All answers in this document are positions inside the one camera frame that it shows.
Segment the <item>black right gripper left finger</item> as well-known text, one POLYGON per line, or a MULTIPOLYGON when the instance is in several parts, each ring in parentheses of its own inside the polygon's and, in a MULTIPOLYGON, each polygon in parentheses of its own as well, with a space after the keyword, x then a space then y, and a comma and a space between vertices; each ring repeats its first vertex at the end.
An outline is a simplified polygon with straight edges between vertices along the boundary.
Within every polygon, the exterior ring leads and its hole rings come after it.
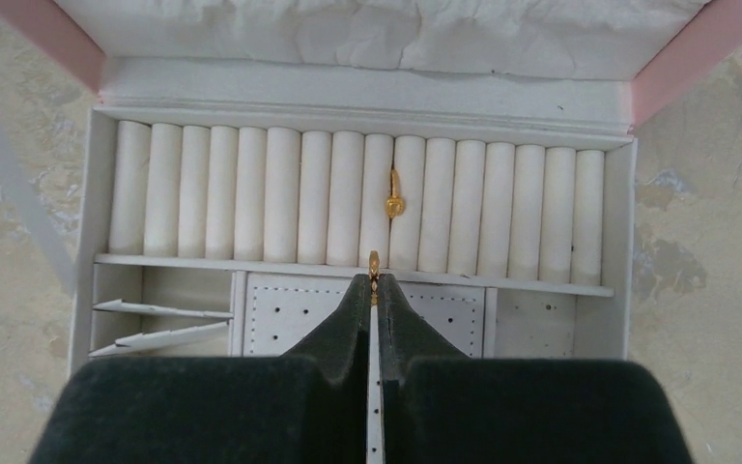
POLYGON ((371 283, 286 353, 93 361, 66 384, 34 463, 361 463, 371 283))

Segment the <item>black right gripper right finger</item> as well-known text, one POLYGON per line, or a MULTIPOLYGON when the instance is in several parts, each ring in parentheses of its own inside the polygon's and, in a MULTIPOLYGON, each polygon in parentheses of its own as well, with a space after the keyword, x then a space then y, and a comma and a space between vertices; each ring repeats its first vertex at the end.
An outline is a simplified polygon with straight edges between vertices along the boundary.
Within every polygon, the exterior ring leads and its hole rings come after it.
POLYGON ((388 463, 689 463, 666 394, 633 362, 473 359, 377 283, 388 463))

